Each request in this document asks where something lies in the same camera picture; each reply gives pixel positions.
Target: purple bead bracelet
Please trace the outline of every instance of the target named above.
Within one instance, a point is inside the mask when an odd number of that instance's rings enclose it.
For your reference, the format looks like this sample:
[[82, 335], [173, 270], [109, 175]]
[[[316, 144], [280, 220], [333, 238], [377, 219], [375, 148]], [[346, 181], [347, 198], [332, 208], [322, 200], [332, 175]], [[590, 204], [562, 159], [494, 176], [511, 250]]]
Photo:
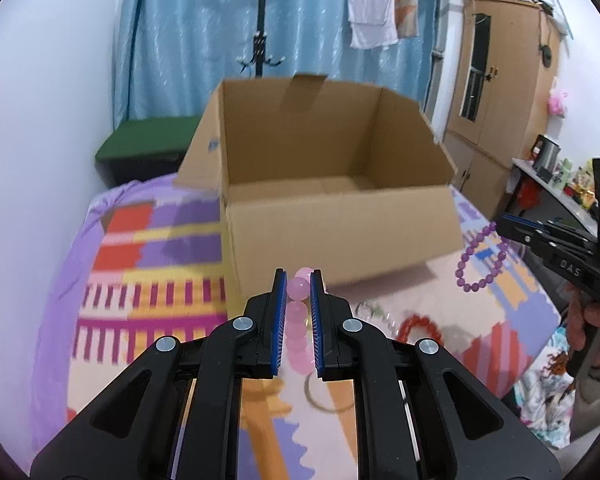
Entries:
[[478, 248], [478, 245], [482, 243], [485, 237], [489, 236], [491, 233], [496, 231], [496, 222], [491, 222], [489, 225], [482, 228], [482, 230], [475, 237], [475, 240], [472, 240], [469, 246], [466, 248], [464, 253], [460, 256], [460, 261], [458, 262], [458, 270], [456, 270], [456, 278], [458, 279], [456, 283], [459, 287], [462, 288], [465, 292], [478, 292], [481, 288], [485, 288], [488, 283], [492, 283], [493, 279], [501, 272], [502, 263], [507, 257], [507, 253], [505, 250], [509, 246], [509, 240], [506, 238], [502, 239], [502, 243], [499, 245], [500, 252], [498, 253], [498, 259], [493, 264], [491, 271], [481, 280], [474, 283], [467, 283], [464, 279], [464, 269], [466, 268], [466, 263], [469, 261], [469, 257], [471, 257], [475, 250]]

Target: black coat rack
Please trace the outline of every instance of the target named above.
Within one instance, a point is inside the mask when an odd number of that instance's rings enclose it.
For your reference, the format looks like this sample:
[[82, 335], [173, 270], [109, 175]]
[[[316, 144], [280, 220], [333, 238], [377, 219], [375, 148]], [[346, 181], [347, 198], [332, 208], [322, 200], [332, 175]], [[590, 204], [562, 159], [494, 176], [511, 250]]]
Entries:
[[258, 25], [253, 35], [253, 57], [251, 57], [249, 62], [245, 61], [244, 58], [238, 60], [242, 64], [242, 70], [255, 65], [256, 77], [262, 77], [262, 68], [264, 65], [278, 66], [285, 60], [282, 57], [278, 61], [273, 61], [273, 56], [267, 57], [267, 33], [264, 31], [266, 7], [267, 0], [258, 0]]

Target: cardboard box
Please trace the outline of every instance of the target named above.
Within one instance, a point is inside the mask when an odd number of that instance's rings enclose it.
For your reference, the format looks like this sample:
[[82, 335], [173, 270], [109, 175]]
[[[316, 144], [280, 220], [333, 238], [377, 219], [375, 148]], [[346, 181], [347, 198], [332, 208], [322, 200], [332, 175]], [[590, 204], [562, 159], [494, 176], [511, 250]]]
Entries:
[[416, 102], [296, 75], [221, 82], [176, 183], [221, 194], [248, 298], [277, 267], [337, 285], [460, 250], [454, 173]]

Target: human hand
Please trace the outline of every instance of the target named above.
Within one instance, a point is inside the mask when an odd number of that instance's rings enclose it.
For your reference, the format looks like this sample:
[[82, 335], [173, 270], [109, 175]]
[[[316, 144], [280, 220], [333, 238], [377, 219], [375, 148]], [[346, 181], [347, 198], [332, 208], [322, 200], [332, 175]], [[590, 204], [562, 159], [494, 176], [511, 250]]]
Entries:
[[[582, 295], [579, 290], [574, 290], [569, 303], [567, 315], [567, 341], [575, 350], [582, 350], [586, 337], [584, 323], [600, 327], [600, 303], [589, 303], [582, 308]], [[600, 368], [600, 351], [593, 360], [592, 366]]]

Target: blue curtain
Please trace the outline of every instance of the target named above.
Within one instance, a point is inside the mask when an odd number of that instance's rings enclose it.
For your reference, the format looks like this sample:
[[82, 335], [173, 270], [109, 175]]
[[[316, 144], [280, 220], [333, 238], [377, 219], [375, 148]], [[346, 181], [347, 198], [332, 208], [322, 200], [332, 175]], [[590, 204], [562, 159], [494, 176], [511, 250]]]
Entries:
[[[346, 0], [267, 0], [265, 76], [297, 72], [372, 82], [422, 102], [437, 0], [418, 0], [419, 36], [386, 49], [351, 48]], [[114, 53], [115, 127], [128, 119], [200, 114], [225, 77], [251, 59], [257, 0], [123, 0]]]

